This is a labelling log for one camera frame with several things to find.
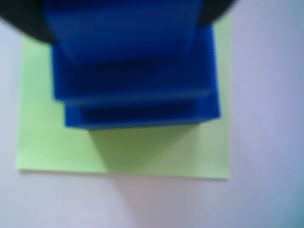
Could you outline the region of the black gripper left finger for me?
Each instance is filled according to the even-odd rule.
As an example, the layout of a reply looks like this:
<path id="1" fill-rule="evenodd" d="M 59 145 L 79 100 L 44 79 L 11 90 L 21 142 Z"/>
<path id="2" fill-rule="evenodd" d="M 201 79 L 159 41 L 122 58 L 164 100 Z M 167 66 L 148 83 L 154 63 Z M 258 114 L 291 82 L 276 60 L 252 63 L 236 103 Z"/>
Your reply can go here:
<path id="1" fill-rule="evenodd" d="M 42 0 L 1 0 L 0 17 L 31 38 L 56 42 L 44 19 Z"/>

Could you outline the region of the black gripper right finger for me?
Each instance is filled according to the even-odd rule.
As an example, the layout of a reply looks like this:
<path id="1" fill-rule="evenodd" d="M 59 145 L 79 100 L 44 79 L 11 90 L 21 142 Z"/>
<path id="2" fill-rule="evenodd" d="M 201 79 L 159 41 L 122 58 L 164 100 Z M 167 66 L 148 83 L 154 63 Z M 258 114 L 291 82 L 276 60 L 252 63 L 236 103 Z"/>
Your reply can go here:
<path id="1" fill-rule="evenodd" d="M 228 12 L 234 4 L 235 0 L 204 0 L 197 26 L 212 24 Z"/>

